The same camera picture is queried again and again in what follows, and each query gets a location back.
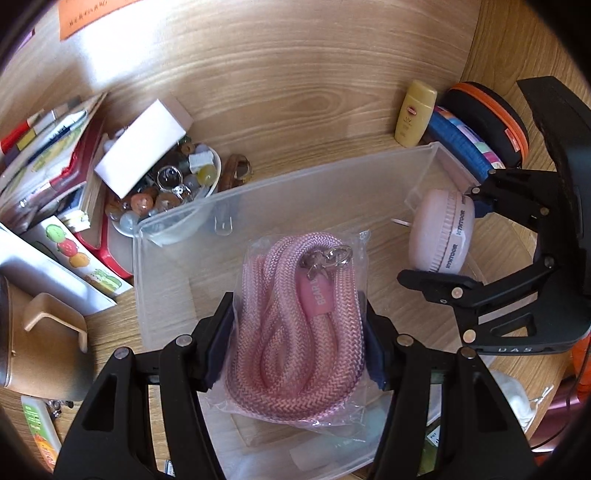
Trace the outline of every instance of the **orange object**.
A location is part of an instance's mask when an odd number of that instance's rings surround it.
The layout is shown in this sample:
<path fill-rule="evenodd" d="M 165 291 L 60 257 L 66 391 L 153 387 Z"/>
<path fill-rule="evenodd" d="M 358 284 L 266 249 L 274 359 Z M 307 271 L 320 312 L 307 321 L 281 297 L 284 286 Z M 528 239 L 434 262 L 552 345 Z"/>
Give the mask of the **orange object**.
<path fill-rule="evenodd" d="M 131 197 L 131 209 L 140 217 L 148 215 L 154 206 L 154 199 L 149 193 L 136 193 Z"/>
<path fill-rule="evenodd" d="M 530 146 L 528 145 L 527 138 L 525 137 L 523 130 L 515 121 L 515 119 L 501 105 L 499 105 L 499 103 L 470 83 L 457 83 L 450 90 L 459 90 L 461 92 L 467 93 L 471 97 L 474 97 L 476 100 L 478 100 L 480 103 L 486 105 L 491 111 L 495 112 L 499 119 L 501 119 L 501 121 L 509 129 L 509 131 L 513 133 L 513 136 L 519 145 L 519 149 L 521 150 L 521 158 L 527 157 L 527 154 L 530 151 Z"/>
<path fill-rule="evenodd" d="M 589 339 L 591 339 L 591 335 L 589 335 L 587 338 L 579 340 L 574 344 L 572 350 L 573 365 L 577 375 L 583 367 L 585 353 L 587 352 L 587 347 L 589 346 Z M 589 393 L 591 393 L 591 358 L 587 360 L 585 371 L 583 372 L 583 375 L 581 375 L 581 380 L 577 386 L 577 397 L 581 402 L 584 402 L 589 396 Z"/>
<path fill-rule="evenodd" d="M 65 40 L 95 20 L 139 0 L 60 0 L 60 40 Z"/>

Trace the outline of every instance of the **pink braided rope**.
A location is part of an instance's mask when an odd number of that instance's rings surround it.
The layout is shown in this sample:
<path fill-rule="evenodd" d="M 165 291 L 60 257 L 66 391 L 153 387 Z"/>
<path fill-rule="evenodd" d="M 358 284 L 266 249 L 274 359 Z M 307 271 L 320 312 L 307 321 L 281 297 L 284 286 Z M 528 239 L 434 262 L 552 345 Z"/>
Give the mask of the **pink braided rope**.
<path fill-rule="evenodd" d="M 353 262 L 329 272 L 335 310 L 306 319 L 297 289 L 302 256 L 342 243 L 328 233 L 288 236 L 250 258 L 226 390 L 251 416 L 276 423 L 324 421 L 363 373 L 363 330 Z"/>

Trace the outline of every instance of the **orange sticker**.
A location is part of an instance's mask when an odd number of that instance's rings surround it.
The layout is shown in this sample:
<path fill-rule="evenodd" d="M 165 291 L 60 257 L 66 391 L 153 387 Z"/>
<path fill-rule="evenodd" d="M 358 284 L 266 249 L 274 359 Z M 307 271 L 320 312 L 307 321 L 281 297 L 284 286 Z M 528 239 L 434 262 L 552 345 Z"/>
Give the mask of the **orange sticker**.
<path fill-rule="evenodd" d="M 65 40 L 95 20 L 138 1 L 60 0 L 58 4 L 58 11 L 60 13 L 60 40 Z"/>

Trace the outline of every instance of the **marker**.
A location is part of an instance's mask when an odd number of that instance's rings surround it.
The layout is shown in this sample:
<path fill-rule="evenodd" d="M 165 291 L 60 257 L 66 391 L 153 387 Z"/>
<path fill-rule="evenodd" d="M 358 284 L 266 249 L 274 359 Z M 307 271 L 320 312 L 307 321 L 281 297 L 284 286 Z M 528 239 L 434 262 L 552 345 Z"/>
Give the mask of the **marker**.
<path fill-rule="evenodd" d="M 21 123 L 18 127 L 16 127 L 12 132 L 10 132 L 5 138 L 0 140 L 0 160 L 4 158 L 4 155 L 12 148 L 14 145 L 17 144 L 19 139 L 26 134 L 29 129 L 35 125 L 35 123 L 39 120 L 41 115 L 45 113 L 45 110 L 38 111 L 35 115 L 30 116 Z"/>
<path fill-rule="evenodd" d="M 86 118 L 86 110 L 76 112 L 65 117 L 45 138 L 42 146 L 27 160 L 27 165 L 34 162 L 39 155 L 52 145 L 58 143 L 62 138 L 68 136 L 72 130 L 76 129 Z"/>
<path fill-rule="evenodd" d="M 17 141 L 17 144 L 6 153 L 4 157 L 4 166 L 8 167 L 37 135 L 81 103 L 82 99 L 80 96 L 76 96 L 67 103 L 60 105 L 54 108 L 51 112 L 45 114 L 25 135 L 23 135 L 20 140 Z"/>

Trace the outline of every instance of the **clear plastic bin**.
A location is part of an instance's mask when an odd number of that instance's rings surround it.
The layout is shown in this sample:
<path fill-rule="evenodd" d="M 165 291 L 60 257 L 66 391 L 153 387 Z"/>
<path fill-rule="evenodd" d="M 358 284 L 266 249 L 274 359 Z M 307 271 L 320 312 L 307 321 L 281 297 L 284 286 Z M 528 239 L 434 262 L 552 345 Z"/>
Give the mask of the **clear plastic bin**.
<path fill-rule="evenodd" d="M 451 307 L 428 303 L 396 280 L 409 267 L 410 229 L 391 218 L 412 220 L 430 188 L 465 192 L 475 184 L 444 147 L 433 143 L 253 182 L 148 219 L 134 245 L 144 346 L 162 348 L 211 315 L 224 292 L 234 289 L 251 241 L 279 233 L 369 229 L 368 297 L 376 312 L 428 347 L 455 351 L 461 344 Z M 493 214 L 476 221 L 464 274 L 494 281 L 529 263 L 508 220 Z M 229 479 L 307 480 L 338 478 L 373 459 L 388 397 L 377 396 L 368 408 L 366 442 L 270 426 L 209 409 L 204 401 L 202 406 Z"/>

